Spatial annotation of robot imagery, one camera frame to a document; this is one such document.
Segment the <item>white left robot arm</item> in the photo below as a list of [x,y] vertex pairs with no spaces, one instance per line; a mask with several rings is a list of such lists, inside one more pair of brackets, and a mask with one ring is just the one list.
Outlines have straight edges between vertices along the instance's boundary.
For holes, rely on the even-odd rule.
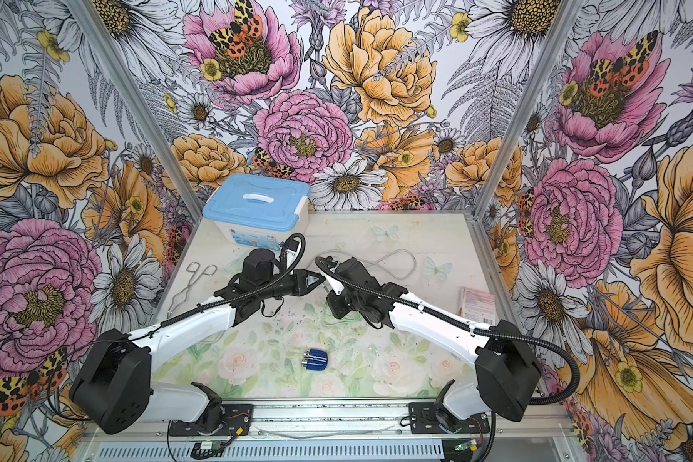
[[223,426],[223,400],[208,386],[193,382],[155,382],[152,375],[169,360],[201,341],[240,325],[262,311],[267,300],[307,296],[325,282],[297,269],[298,254],[256,248],[242,269],[206,302],[157,325],[122,333],[103,333],[69,390],[70,401],[107,434],[135,423],[180,423],[199,434]]

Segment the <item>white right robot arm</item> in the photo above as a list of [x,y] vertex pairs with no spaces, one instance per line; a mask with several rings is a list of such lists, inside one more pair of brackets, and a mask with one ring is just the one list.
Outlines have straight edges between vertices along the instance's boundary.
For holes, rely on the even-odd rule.
[[392,282],[381,284],[358,260],[315,260],[329,286],[327,304],[338,319],[359,313],[374,328],[416,335],[464,361],[468,380],[450,379],[433,404],[433,422],[456,432],[469,419],[492,413],[510,422],[523,419],[541,379],[541,366],[513,323],[476,323],[422,300]]

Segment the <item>blue electric shaver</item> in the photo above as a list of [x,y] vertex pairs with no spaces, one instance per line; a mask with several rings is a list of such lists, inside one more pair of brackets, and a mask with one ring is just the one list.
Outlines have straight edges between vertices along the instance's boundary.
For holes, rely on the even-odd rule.
[[328,355],[324,350],[310,348],[302,356],[301,365],[312,372],[322,372],[328,366]]

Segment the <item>floral table mat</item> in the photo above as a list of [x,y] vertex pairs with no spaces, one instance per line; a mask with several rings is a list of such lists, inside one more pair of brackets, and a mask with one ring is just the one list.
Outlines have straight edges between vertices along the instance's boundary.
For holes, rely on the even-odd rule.
[[[154,380],[199,382],[223,398],[434,398],[450,379],[475,376],[416,335],[373,329],[357,313],[333,318],[322,293],[289,298],[279,309],[191,346]],[[327,353],[324,371],[301,365],[310,348]]]

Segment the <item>clear green plastic bag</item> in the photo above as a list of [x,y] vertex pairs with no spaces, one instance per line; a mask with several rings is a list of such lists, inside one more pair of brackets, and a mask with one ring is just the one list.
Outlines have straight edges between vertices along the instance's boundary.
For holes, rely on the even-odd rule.
[[223,272],[226,275],[236,275],[237,273],[242,271],[244,258],[246,258],[244,254],[236,256],[224,267]]

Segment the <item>blue lid storage box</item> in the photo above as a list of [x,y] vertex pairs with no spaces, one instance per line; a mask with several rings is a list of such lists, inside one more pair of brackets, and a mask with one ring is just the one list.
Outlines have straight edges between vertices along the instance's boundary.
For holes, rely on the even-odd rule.
[[300,181],[236,173],[211,195],[204,219],[239,246],[279,251],[309,221],[310,186]]

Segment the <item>pink packet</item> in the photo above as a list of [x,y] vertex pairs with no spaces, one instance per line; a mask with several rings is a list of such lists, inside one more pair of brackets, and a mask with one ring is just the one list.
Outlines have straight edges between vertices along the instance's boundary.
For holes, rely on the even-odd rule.
[[487,292],[463,288],[460,295],[459,315],[476,323],[495,325],[499,319],[496,298]]

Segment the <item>metal scissor tongs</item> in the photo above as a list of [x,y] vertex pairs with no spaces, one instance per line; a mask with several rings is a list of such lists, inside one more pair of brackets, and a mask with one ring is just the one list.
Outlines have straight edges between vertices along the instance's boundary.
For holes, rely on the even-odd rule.
[[169,306],[169,310],[167,310],[167,317],[169,319],[176,316],[184,308],[184,305],[190,298],[190,294],[194,286],[198,284],[198,281],[203,277],[215,275],[218,271],[218,267],[216,265],[202,267],[199,262],[194,261],[186,267],[185,271],[188,273],[189,278],[186,285],[171,299],[171,306]]

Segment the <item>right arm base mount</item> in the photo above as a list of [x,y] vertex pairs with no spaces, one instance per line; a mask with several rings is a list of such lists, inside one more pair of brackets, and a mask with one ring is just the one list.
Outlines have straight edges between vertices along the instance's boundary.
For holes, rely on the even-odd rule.
[[460,421],[433,402],[409,402],[405,423],[412,434],[447,433],[479,436],[490,431],[487,415],[477,414]]

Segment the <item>aluminium front rail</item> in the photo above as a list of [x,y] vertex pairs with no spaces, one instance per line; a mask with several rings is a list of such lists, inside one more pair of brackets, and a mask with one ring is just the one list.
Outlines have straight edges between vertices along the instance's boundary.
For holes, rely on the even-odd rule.
[[[251,400],[248,435],[236,441],[307,441],[348,438],[411,438],[409,406],[431,398],[304,398]],[[519,423],[498,417],[496,438],[563,438],[575,431],[561,404],[531,406]]]

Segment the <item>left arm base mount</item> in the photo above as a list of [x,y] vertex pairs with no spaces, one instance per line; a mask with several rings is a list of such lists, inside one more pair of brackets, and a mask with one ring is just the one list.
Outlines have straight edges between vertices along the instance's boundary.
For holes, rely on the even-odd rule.
[[206,410],[193,423],[171,423],[169,435],[171,437],[246,436],[249,433],[253,411],[252,404],[224,403],[213,410]]

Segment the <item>aluminium left corner post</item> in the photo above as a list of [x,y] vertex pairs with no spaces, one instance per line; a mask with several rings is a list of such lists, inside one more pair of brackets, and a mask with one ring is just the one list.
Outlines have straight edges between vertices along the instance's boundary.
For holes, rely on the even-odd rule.
[[194,221],[202,220],[201,203],[194,192],[176,157],[172,153],[167,139],[154,119],[150,107],[140,92],[132,72],[125,59],[117,51],[100,16],[96,13],[92,1],[69,1],[67,5],[89,44],[95,50],[96,57],[114,80],[114,85],[128,105],[135,121],[146,136],[146,141],[160,158],[160,162],[169,174],[177,192],[184,201]]

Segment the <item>aluminium corner post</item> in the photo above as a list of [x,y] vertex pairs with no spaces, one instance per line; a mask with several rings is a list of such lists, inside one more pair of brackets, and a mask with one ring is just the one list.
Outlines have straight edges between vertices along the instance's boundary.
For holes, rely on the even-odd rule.
[[523,125],[533,112],[536,100],[539,94],[541,94],[547,79],[551,75],[552,68],[558,56],[564,50],[565,42],[574,28],[576,18],[583,4],[584,2],[579,0],[561,2],[557,17],[550,28],[548,38],[542,46],[541,54],[534,68],[531,70],[529,81],[527,81],[527,86],[510,119],[508,129],[502,137],[502,144],[499,148],[496,161],[488,173],[488,177],[481,189],[479,199],[475,204],[474,218],[478,221],[484,216],[486,210],[489,208],[491,199],[495,196],[498,186],[500,186],[502,176],[511,162],[519,138],[522,135],[524,129]]
[[167,139],[154,119],[150,107],[140,92],[132,72],[125,59],[117,51],[100,16],[96,13],[92,1],[69,1],[67,5],[89,44],[95,50],[96,57],[114,80],[114,85],[128,105],[135,121],[146,136],[146,141],[160,158],[160,162],[169,174],[177,192],[184,201],[194,221],[202,220],[201,203],[194,192],[176,157],[172,153]]

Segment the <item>aluminium right corner post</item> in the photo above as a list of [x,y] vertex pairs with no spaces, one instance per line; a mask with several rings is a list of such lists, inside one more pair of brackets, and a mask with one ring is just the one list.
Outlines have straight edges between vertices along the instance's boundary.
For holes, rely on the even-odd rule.
[[474,218],[478,221],[484,216],[486,210],[489,208],[491,199],[495,196],[498,186],[500,186],[502,176],[511,162],[519,138],[522,135],[524,129],[523,125],[533,112],[536,100],[539,94],[541,94],[547,79],[551,75],[552,68],[558,56],[564,50],[565,42],[574,28],[576,18],[583,4],[584,2],[579,0],[561,2],[557,17],[550,28],[548,38],[542,46],[541,54],[534,68],[531,70],[529,81],[527,81],[527,86],[510,119],[508,129],[502,137],[502,144],[499,148],[496,161],[488,173],[488,177],[481,189],[479,199],[475,204]]

